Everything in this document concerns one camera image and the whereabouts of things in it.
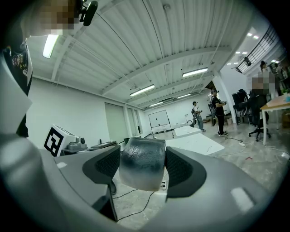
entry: person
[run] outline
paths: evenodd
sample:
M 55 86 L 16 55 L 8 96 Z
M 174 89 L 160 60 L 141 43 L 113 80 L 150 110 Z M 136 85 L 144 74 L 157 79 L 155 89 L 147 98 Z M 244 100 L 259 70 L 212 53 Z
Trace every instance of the person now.
M 197 101 L 194 101 L 192 104 L 193 104 L 193 115 L 196 117 L 196 120 L 198 121 L 198 126 L 202 132 L 205 132 L 205 129 L 203 128 L 203 119 L 200 115 L 202 111 L 198 110 L 198 107 L 196 106 Z
M 223 130 L 223 125 L 225 124 L 225 119 L 224 119 L 224 112 L 223 112 L 223 106 L 226 105 L 227 102 L 220 101 L 217 98 L 217 90 L 213 89 L 211 91 L 212 94 L 212 104 L 215 109 L 215 115 L 217 116 L 218 119 L 218 127 L 219 127 L 219 134 L 220 135 L 227 135 L 227 132 Z
M 71 28 L 80 14 L 81 1 L 63 0 L 61 3 L 57 0 L 35 1 L 12 23 L 5 37 L 3 54 L 15 81 L 27 96 L 33 75 L 27 39 L 30 36 L 45 36 L 56 30 Z M 25 138 L 29 136 L 26 115 L 16 134 Z

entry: ceiling light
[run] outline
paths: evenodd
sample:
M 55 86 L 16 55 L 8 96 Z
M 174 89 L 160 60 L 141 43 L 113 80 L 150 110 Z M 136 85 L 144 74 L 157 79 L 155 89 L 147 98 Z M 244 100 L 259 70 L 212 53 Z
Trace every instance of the ceiling light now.
M 201 69 L 198 69 L 198 70 L 186 72 L 186 73 L 182 74 L 182 77 L 188 77 L 188 76 L 191 76 L 191 75 L 194 75 L 194 74 L 203 73 L 203 72 L 206 72 L 207 70 L 208 70 L 208 68 L 201 68 Z
M 156 104 L 153 104 L 153 105 L 151 105 L 151 106 L 149 106 L 149 107 L 153 107 L 153 106 L 156 106 L 156 105 L 160 105 L 160 104 L 162 104 L 163 103 L 163 101 L 162 102 L 158 102 L 158 103 L 156 103 Z
M 191 95 L 191 93 L 190 94 L 183 95 L 183 96 L 180 96 L 178 98 L 186 97 L 186 96 L 189 96 L 189 95 Z
M 131 96 L 131 97 L 136 96 L 136 95 L 138 95 L 139 93 L 145 92 L 145 91 L 150 90 L 150 89 L 153 89 L 153 88 L 155 88 L 154 85 L 149 85 L 149 86 L 147 86 L 147 87 L 145 87 L 145 88 L 143 88 L 143 89 L 140 89 L 140 90 L 138 90 L 138 91 L 136 91 L 136 92 L 134 92 L 134 93 L 131 93 L 130 96 Z
M 58 39 L 58 35 L 49 35 L 46 39 L 46 43 L 43 49 L 43 56 L 46 58 L 50 58 L 51 53 L 53 52 L 53 48 L 56 40 Z

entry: whiteboard stand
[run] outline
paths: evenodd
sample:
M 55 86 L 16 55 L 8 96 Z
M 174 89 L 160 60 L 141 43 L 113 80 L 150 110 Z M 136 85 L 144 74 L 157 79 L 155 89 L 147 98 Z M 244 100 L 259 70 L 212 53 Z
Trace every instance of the whiteboard stand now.
M 153 139 L 156 139 L 156 138 L 154 137 L 154 133 L 153 133 L 152 128 L 156 128 L 159 126 L 165 126 L 165 125 L 170 126 L 172 138 L 174 138 L 173 131 L 172 131 L 171 124 L 170 124 L 166 110 L 159 111 L 159 112 L 156 112 L 153 114 L 149 114 L 148 117 L 149 117 L 149 121 L 150 121 L 150 127 L 151 127 Z

